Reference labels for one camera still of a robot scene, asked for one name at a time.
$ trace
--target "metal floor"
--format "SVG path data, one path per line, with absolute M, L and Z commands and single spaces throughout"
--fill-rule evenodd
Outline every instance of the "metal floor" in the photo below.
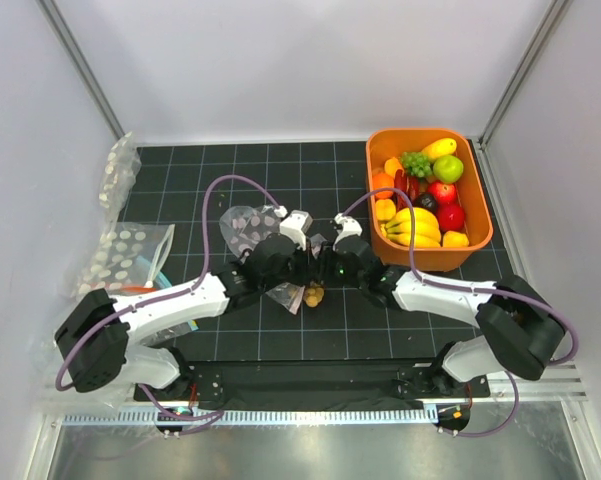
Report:
M 497 425 L 510 408 L 474 405 L 472 429 Z M 454 439 L 430 425 L 218 428 L 180 440 L 157 438 L 116 461 L 88 457 L 118 455 L 151 430 L 63 430 L 53 480 L 585 478 L 557 402 L 522 404 L 514 424 L 483 439 Z M 89 436 L 77 453 L 72 438 L 79 434 Z

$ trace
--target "transparent bag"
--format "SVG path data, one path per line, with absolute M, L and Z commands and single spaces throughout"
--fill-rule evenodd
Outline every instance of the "transparent bag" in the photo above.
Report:
M 244 258 L 245 251 L 253 250 L 259 242 L 272 233 L 280 232 L 280 219 L 270 205 L 258 208 L 236 206 L 229 208 L 220 217 L 220 231 L 231 253 L 238 258 Z M 314 255 L 324 240 L 322 235 L 311 237 Z M 303 294 L 304 286 L 291 283 L 282 283 L 267 292 L 269 297 L 293 314 L 298 312 Z
M 140 171 L 140 157 L 132 132 L 118 140 L 109 151 L 98 198 L 106 211 L 107 224 L 114 223 L 127 201 Z
M 173 243 L 174 225 L 116 223 L 100 237 L 91 260 L 80 272 L 74 296 L 104 288 L 116 295 L 153 287 Z

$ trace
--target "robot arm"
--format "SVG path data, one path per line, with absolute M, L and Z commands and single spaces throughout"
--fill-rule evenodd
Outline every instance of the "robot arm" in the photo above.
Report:
M 548 314 L 521 302 L 438 288 L 418 280 L 409 269 L 383 265 L 360 238 L 360 226 L 351 217 L 336 217 L 342 227 L 340 235 L 335 242 L 323 244 L 314 256 L 306 248 L 304 235 L 310 223 L 305 212 L 292 212 L 282 222 L 281 234 L 260 242 L 244 263 L 229 262 L 207 274 L 193 292 L 177 295 L 190 290 L 193 281 L 134 297 L 110 298 L 104 290 L 90 292 L 56 333 L 63 357 L 102 318 L 114 311 L 130 313 L 103 328 L 75 356 L 69 372 L 76 390 L 88 392 L 114 381 L 145 383 L 163 391 L 182 389 L 190 382 L 184 359 L 177 351 L 143 346 L 142 339 L 189 320 L 246 307 L 282 282 L 354 287 L 381 308 L 435 313 L 482 330 L 479 338 L 445 345 L 426 375 L 414 383 L 415 393 L 435 390 L 451 395 L 459 385 L 501 370 L 538 379 L 564 337 L 562 327 Z M 517 276 L 498 283 L 438 281 L 469 287 L 469 291 L 497 287 L 542 301 Z M 164 297 L 169 299 L 147 304 L 147 300 Z M 136 309 L 140 302 L 145 306 Z

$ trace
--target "black table surface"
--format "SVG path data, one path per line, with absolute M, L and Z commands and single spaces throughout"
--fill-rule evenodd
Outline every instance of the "black table surface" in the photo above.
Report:
M 314 218 L 309 235 L 321 233 L 329 240 L 336 236 L 330 223 L 334 215 L 366 191 L 364 142 L 144 147 L 140 153 L 143 166 L 120 220 L 176 225 L 162 269 L 174 285 L 197 277 L 202 268 L 202 197 L 220 175 L 252 178 L 289 211 L 308 211 Z M 264 203 L 264 196 L 246 184 L 219 185 L 209 204 L 212 266 L 232 258 L 220 233 L 222 213 L 233 205 Z M 492 241 L 444 276 L 485 281 L 512 272 L 488 203 Z M 368 239 L 366 204 L 353 215 Z M 198 325 L 198 331 L 169 342 L 190 361 L 422 358 L 435 356 L 447 342 L 480 335 L 437 315 L 378 309 L 354 289 L 327 290 L 320 305 L 303 305 L 297 315 L 265 296 L 245 310 L 200 319 Z

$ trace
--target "banana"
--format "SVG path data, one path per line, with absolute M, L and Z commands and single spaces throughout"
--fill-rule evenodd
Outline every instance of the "banana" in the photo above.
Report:
M 410 233 L 397 233 L 397 234 L 389 233 L 389 234 L 387 234 L 387 237 L 392 242 L 399 243 L 400 245 L 404 245 L 405 247 L 408 247 L 409 243 L 411 241 Z M 416 248 L 438 248 L 438 247 L 440 247 L 440 243 L 436 242 L 435 240 L 431 240 L 429 237 L 425 237 L 422 235 L 416 235 L 414 246 Z
M 413 211 L 415 213 L 416 223 L 424 222 L 436 227 L 437 229 L 440 228 L 440 225 L 438 224 L 438 219 L 429 210 L 425 210 L 424 208 L 420 207 L 414 207 Z M 406 221 L 411 222 L 411 212 L 409 212 L 408 208 L 403 208 L 398 213 L 396 213 L 391 220 L 387 222 L 385 227 L 388 231 L 391 227 L 394 227 Z
M 422 149 L 422 153 L 429 157 L 431 163 L 445 155 L 453 155 L 456 152 L 457 143 L 453 138 L 442 138 Z
M 387 229 L 387 234 L 396 233 L 411 233 L 411 221 L 407 220 L 406 222 L 402 222 Z M 440 233 L 440 229 L 425 222 L 416 222 L 416 235 L 421 235 L 423 237 L 430 238 L 431 240 L 438 243 L 440 243 L 440 241 L 442 240 L 442 234 Z

